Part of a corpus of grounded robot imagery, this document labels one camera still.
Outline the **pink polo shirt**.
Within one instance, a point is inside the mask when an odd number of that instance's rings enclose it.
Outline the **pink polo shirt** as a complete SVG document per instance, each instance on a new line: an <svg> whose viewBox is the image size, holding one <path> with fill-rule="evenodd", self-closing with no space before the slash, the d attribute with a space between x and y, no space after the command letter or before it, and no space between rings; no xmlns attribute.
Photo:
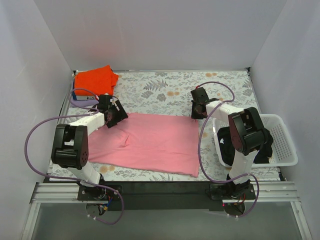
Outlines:
<svg viewBox="0 0 320 240"><path fill-rule="evenodd" d="M88 137L91 163L162 173L199 175L199 125L187 116L131 113Z"/></svg>

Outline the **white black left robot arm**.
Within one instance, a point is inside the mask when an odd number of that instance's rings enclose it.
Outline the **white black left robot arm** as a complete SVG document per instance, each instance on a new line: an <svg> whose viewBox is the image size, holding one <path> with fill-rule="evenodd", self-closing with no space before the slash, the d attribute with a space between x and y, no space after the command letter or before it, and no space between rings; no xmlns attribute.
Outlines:
<svg viewBox="0 0 320 240"><path fill-rule="evenodd" d="M58 124L55 129L51 161L68 169L82 185L90 186L89 194L95 200L106 196L103 177L89 163L89 135L101 127L112 128L127 119L128 115L119 99L103 94L89 113L69 124Z"/></svg>

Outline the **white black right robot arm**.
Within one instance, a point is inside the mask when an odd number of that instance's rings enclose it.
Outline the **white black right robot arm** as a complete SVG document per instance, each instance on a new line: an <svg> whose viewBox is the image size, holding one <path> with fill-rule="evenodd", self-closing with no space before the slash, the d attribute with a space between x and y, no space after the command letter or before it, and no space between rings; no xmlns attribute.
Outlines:
<svg viewBox="0 0 320 240"><path fill-rule="evenodd" d="M268 142L268 133L258 110L254 107L240 108L209 98L203 87L192 90L191 118L209 120L210 117L229 126L230 139L235 149L231 170L225 181L220 181L221 190L232 199L237 199L249 189L250 172L254 161L247 156L259 151Z"/></svg>

